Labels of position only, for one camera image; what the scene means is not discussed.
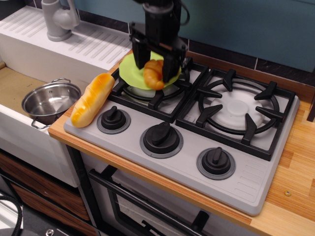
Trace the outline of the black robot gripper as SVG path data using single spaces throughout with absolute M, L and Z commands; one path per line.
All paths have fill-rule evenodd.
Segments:
M 168 83 L 180 69 L 190 69 L 192 57 L 186 56 L 187 45 L 178 36 L 181 23 L 181 7 L 144 7 L 145 23 L 129 24 L 130 39 L 135 64 L 142 69 L 151 58 L 150 51 L 163 56 L 163 82 Z

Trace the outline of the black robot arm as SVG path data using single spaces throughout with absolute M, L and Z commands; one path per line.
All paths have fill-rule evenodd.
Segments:
M 190 13 L 180 0 L 138 0 L 145 12 L 145 23 L 129 23 L 135 64 L 144 68 L 151 52 L 164 59 L 163 81 L 169 82 L 185 66 L 187 44 L 178 36 L 188 24 Z

